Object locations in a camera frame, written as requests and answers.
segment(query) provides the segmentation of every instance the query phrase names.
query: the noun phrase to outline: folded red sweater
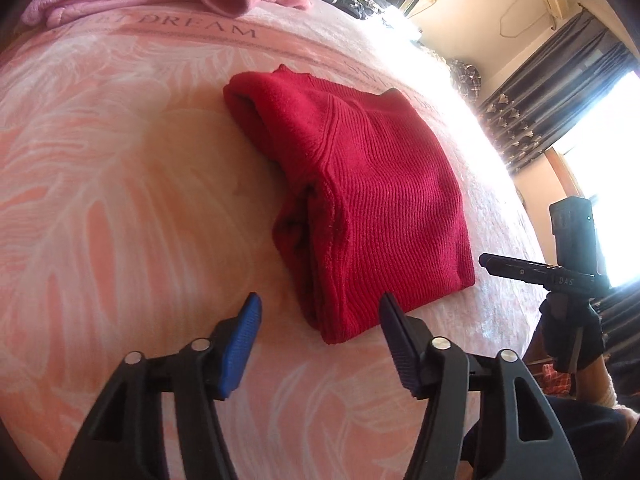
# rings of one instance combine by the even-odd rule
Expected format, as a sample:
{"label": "folded red sweater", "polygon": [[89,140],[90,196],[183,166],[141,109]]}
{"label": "folded red sweater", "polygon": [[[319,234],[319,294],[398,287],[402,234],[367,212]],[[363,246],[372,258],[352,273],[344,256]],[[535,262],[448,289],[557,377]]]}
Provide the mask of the folded red sweater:
{"label": "folded red sweater", "polygon": [[273,238],[327,343],[474,284],[462,196],[437,138],[396,89],[368,94],[281,65],[237,74],[225,102],[289,193]]}

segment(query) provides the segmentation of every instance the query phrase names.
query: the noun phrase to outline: curtain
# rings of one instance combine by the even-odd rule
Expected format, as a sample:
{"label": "curtain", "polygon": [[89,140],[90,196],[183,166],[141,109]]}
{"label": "curtain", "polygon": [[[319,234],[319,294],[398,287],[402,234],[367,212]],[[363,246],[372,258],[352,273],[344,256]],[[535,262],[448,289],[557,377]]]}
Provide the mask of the curtain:
{"label": "curtain", "polygon": [[602,318],[609,360],[640,358],[640,277],[612,288],[593,307]]}
{"label": "curtain", "polygon": [[479,123],[515,174],[637,66],[626,46],[583,9],[480,105]]}

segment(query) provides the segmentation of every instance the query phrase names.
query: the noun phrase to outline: window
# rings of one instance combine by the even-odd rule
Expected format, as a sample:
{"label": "window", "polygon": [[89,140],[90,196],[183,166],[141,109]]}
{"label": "window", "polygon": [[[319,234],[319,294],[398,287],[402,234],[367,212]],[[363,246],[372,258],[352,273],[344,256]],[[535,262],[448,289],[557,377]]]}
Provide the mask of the window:
{"label": "window", "polygon": [[562,139],[593,219],[612,286],[640,275],[640,78],[625,75]]}

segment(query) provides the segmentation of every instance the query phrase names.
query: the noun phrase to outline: hand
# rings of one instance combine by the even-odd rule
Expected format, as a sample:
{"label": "hand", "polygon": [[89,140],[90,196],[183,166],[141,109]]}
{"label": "hand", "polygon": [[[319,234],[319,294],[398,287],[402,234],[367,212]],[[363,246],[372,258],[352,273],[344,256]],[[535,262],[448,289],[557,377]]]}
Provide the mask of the hand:
{"label": "hand", "polygon": [[[554,368],[557,371],[573,373],[582,370],[604,353],[600,316],[588,300],[550,292],[540,305],[540,312],[545,351],[555,359]],[[575,368],[570,369],[580,328],[582,343]]]}

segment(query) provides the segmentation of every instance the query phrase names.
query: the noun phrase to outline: pink bedspread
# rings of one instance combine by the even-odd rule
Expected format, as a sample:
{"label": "pink bedspread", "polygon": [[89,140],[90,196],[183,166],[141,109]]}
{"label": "pink bedspread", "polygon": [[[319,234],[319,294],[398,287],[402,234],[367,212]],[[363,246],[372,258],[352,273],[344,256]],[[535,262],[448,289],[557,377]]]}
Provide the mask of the pink bedspread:
{"label": "pink bedspread", "polygon": [[[271,240],[284,178],[222,100],[233,74],[280,63],[401,89],[459,179],[475,259],[542,257],[444,67],[373,23],[316,1],[308,13],[263,3],[237,21],[110,10],[37,34],[0,70],[0,415],[44,480],[124,354],[177,351],[251,290],[263,326],[218,407],[239,478],[402,478],[425,404],[402,389],[379,327],[328,346],[306,324]],[[414,316],[467,351],[523,352],[542,290],[476,273]],[[477,415],[473,398],[469,423]],[[170,413],[166,427],[183,478]]]}

